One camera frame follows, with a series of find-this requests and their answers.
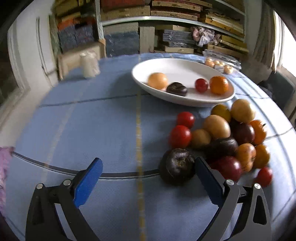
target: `metal screw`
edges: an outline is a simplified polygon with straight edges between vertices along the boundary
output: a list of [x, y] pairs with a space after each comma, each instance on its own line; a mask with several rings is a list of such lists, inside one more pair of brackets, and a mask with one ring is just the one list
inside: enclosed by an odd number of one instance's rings
[[43, 188], [43, 184], [42, 183], [39, 183], [37, 186], [36, 186], [37, 189], [41, 189]]
[[69, 186], [69, 185], [71, 184], [71, 180], [66, 179], [66, 180], [63, 182], [63, 184], [64, 184], [65, 186]]
[[229, 186], [234, 185], [234, 181], [231, 180], [231, 179], [227, 179], [227, 180], [226, 180], [226, 183], [227, 183]]
[[261, 186], [260, 186], [259, 183], [255, 183], [255, 184], [254, 184], [254, 187], [257, 188], [257, 189], [260, 189], [260, 188], [261, 188]]

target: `yellow stripe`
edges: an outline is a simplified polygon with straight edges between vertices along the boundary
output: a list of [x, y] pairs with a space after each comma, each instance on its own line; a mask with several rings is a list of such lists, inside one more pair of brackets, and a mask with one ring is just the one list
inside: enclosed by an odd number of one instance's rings
[[138, 184], [138, 206], [139, 206], [139, 227], [140, 241], [146, 241], [145, 225], [145, 201], [143, 192], [143, 169], [142, 169], [142, 132], [141, 132], [141, 92], [139, 91], [136, 98], [136, 160], [139, 178]]

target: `window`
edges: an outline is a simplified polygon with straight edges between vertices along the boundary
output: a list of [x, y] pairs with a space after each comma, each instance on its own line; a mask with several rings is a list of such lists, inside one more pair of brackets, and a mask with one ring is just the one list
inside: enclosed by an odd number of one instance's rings
[[290, 30], [284, 24], [282, 46], [282, 66], [296, 77], [295, 56], [296, 56], [296, 41]]
[[17, 82], [10, 65], [7, 38], [4, 38], [0, 42], [0, 106], [16, 88]]

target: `shelf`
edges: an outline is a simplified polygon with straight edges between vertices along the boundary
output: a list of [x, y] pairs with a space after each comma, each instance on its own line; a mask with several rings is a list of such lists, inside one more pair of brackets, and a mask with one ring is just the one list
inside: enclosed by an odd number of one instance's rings
[[219, 31], [221, 33], [227, 34], [227, 35], [229, 35], [235, 39], [238, 39], [240, 41], [244, 41], [243, 38], [241, 38], [235, 34], [232, 34], [222, 28], [218, 28], [218, 27], [215, 27], [215, 26], [207, 24], [207, 23], [201, 23], [198, 21], [188, 20], [188, 19], [184, 19], [184, 18], [160, 17], [160, 16], [139, 16], [139, 17], [129, 17], [129, 18], [118, 18], [118, 19], [113, 19], [113, 20], [108, 20], [108, 21], [102, 21], [102, 26], [104, 27], [104, 26], [118, 24], [118, 23], [136, 22], [136, 21], [145, 21], [145, 20], [173, 21], [173, 22], [189, 23], [192, 25], [198, 25], [198, 26], [210, 28], [210, 29]]
[[209, 3], [211, 3], [213, 5], [213, 7], [217, 7], [218, 9], [221, 9], [221, 5], [225, 5], [231, 9], [233, 9], [234, 11], [238, 12], [239, 14], [245, 16], [245, 13], [242, 12], [241, 10], [235, 8], [234, 6], [228, 4], [227, 2], [224, 2], [222, 0], [208, 0]]

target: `blue tablecloth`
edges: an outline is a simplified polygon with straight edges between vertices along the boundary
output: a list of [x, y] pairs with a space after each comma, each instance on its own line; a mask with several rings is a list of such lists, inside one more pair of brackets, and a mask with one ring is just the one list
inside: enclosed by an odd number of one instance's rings
[[[92, 162], [103, 161], [104, 171], [82, 214], [100, 240], [138, 240], [136, 115], [141, 119], [145, 232], [147, 240], [197, 240], [214, 216], [214, 206], [197, 176], [184, 187], [172, 187], [160, 179], [157, 167], [169, 148], [168, 135], [181, 111], [196, 117], [200, 128], [211, 108], [172, 104], [141, 90], [131, 69], [152, 58], [203, 57], [183, 54], [147, 53], [99, 61], [101, 74], [85, 80], [80, 68], [70, 71], [65, 81], [53, 88], [35, 111], [17, 142], [7, 180], [7, 220], [20, 240], [25, 240], [27, 211], [35, 186], [59, 185]], [[256, 107], [256, 119], [267, 123], [264, 144], [271, 150], [272, 184], [264, 189], [272, 220], [272, 237], [278, 240], [295, 217], [296, 164], [295, 131], [278, 106], [241, 73], [227, 76], [235, 87], [236, 99]], [[243, 175], [239, 184], [250, 185], [258, 170]], [[240, 206], [224, 238], [235, 224]], [[74, 239], [65, 217], [61, 222]]]

